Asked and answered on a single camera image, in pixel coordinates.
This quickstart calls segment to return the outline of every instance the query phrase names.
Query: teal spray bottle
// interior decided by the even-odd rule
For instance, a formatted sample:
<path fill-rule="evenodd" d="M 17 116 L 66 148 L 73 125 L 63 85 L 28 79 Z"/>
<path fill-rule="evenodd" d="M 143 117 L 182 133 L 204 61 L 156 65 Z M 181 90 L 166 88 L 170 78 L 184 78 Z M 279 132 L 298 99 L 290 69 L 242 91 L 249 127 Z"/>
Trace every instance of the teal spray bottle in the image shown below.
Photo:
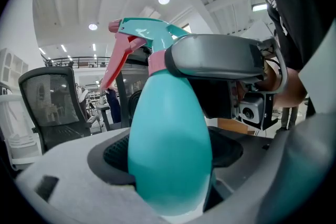
<path fill-rule="evenodd" d="M 165 216 L 195 210 L 205 198 L 212 171 L 212 150 L 204 115 L 185 78 L 165 68 L 164 53 L 188 32 L 150 18 L 124 18 L 110 23 L 115 46 L 101 83 L 116 78 L 128 54 L 152 48 L 148 78 L 133 117 L 128 147 L 129 173 L 139 195 Z"/>

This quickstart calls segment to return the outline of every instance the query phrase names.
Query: office chair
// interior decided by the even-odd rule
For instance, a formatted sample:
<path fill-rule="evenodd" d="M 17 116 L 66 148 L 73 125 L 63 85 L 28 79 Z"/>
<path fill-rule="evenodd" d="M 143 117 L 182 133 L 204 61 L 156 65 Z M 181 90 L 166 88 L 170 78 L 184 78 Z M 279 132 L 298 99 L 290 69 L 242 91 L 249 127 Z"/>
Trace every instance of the office chair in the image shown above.
<path fill-rule="evenodd" d="M 79 106 L 73 75 L 69 67 L 42 67 L 19 78 L 24 103 L 44 152 L 91 135 L 91 123 Z"/>

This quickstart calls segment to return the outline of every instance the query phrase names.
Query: black mesh chair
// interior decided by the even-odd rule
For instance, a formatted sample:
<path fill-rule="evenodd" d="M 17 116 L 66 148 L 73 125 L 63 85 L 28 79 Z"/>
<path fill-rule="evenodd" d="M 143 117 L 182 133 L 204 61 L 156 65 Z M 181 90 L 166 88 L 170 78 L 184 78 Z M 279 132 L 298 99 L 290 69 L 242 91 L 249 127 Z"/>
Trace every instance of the black mesh chair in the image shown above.
<path fill-rule="evenodd" d="M 45 151 L 66 141 L 90 136 L 79 106 L 74 72 L 69 67 L 42 67 L 19 78 L 28 113 Z"/>

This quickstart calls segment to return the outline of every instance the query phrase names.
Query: white chair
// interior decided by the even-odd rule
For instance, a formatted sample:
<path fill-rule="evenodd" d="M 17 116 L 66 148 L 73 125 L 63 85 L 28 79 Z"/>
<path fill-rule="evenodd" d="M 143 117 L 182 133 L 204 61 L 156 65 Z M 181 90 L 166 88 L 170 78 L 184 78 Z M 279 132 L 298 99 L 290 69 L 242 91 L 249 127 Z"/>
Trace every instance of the white chair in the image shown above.
<path fill-rule="evenodd" d="M 0 127 L 13 170 L 25 169 L 42 156 L 38 134 L 21 95 L 0 95 Z"/>

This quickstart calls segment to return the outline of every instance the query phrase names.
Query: black cable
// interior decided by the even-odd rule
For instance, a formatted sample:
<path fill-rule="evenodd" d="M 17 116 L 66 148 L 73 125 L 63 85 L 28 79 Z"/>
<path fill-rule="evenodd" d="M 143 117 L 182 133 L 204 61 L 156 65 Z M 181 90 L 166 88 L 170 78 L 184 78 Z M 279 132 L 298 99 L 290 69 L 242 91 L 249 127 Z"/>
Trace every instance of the black cable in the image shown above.
<path fill-rule="evenodd" d="M 281 68 L 280 64 L 276 60 L 269 59 L 269 58 L 265 58 L 265 60 L 266 61 L 270 61 L 270 62 L 274 62 L 274 63 L 276 63 L 279 66 L 279 68 Z"/>

